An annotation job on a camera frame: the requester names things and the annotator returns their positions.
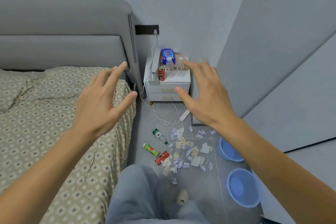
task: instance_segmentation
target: hand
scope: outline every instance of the hand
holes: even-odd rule
[[[72,130],[88,134],[94,140],[111,131],[137,98],[137,92],[133,91],[120,105],[113,106],[116,85],[126,66],[127,63],[123,62],[119,67],[103,70],[91,79],[79,95]]]
[[[183,60],[183,63],[193,71],[199,96],[194,100],[181,87],[175,87],[179,98],[203,124],[216,130],[223,125],[229,127],[237,116],[216,68],[210,67],[208,62],[194,63]]]

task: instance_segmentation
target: headboard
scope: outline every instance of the headboard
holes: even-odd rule
[[[0,69],[113,67],[142,88],[131,6],[123,0],[0,0]]]

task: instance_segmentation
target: blue trash bin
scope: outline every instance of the blue trash bin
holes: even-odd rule
[[[246,208],[256,207],[260,202],[257,181],[251,172],[237,168],[230,172],[227,188],[234,201]]]
[[[227,142],[223,137],[220,138],[219,144],[216,147],[217,154],[225,160],[231,160],[235,162],[243,161],[244,159],[239,153]]]

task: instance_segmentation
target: nightstand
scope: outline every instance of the nightstand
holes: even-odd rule
[[[143,79],[149,101],[182,101],[175,92],[175,87],[180,86],[189,93],[191,82],[190,70],[177,71],[174,69],[171,73],[166,73],[166,79],[164,81],[159,81],[158,84],[149,84],[147,76],[151,62],[152,58],[148,57]]]

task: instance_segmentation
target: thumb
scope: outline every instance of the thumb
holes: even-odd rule
[[[124,115],[128,107],[130,107],[134,101],[137,98],[138,93],[136,91],[132,91],[129,93],[124,100],[115,108],[111,110],[111,112],[114,112],[114,115],[117,116],[118,120],[120,119],[121,116]]]
[[[181,87],[175,87],[175,91],[178,94],[179,98],[183,101],[185,106],[188,108],[188,110],[191,111],[190,109],[194,104],[195,100],[191,96],[189,96],[189,94]]]

